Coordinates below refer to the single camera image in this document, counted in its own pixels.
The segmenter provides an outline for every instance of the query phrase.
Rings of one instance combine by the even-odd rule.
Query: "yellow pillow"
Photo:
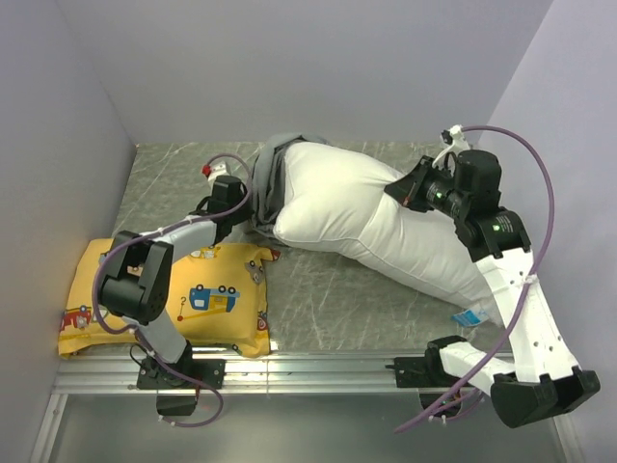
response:
[[[135,341],[128,332],[108,334],[93,314],[94,273],[112,241],[91,241],[79,261],[58,337],[60,355],[95,344]],[[262,261],[278,257],[278,251],[253,244],[218,244],[176,262],[167,300],[167,312],[175,328],[193,345],[227,344],[245,357],[268,354]],[[125,325],[104,308],[101,315],[112,328]]]

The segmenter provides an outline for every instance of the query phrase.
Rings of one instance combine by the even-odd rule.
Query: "gray cloth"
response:
[[[313,142],[329,145],[327,140],[304,133],[283,133],[275,135],[261,149],[253,167],[253,228],[273,237],[279,212],[285,201],[284,157],[287,149],[298,142]]]

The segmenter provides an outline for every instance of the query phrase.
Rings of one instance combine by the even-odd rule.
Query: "blue tag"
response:
[[[479,314],[474,313],[471,309],[457,313],[452,316],[452,319],[461,326],[477,326],[488,318],[484,311]]]

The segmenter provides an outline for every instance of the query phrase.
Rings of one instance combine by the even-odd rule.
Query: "pillow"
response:
[[[77,266],[64,311],[58,351],[67,355],[95,344],[135,342],[129,333],[110,335],[93,314],[91,289],[112,239],[91,241]],[[172,267],[167,311],[175,328],[193,345],[227,344],[245,357],[270,352],[263,260],[278,251],[253,244],[218,244]],[[124,321],[101,308],[112,328]]]
[[[365,154],[308,142],[288,148],[284,167],[284,207],[273,228],[278,240],[342,254],[470,310],[478,323],[501,324],[452,220],[436,211],[413,212],[384,193],[403,174]]]

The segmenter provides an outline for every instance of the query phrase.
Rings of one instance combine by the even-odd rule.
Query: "gray floor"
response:
[[[408,172],[436,145],[339,143]],[[234,152],[252,163],[261,144],[139,146],[115,230],[145,232],[182,219],[208,193],[201,166],[214,154]],[[234,231],[227,241],[257,239]],[[268,317],[280,350],[423,349],[432,339],[459,334],[477,347],[493,345],[491,323],[464,329],[450,320],[461,310],[402,286],[338,255],[277,247],[266,264]]]
[[[392,430],[419,411],[401,395],[232,395],[206,428],[158,422],[152,396],[72,396],[52,462],[62,463],[519,463],[565,461],[551,420],[518,429],[489,403],[467,418]],[[203,406],[213,406],[211,397]],[[202,420],[207,412],[196,412]]]

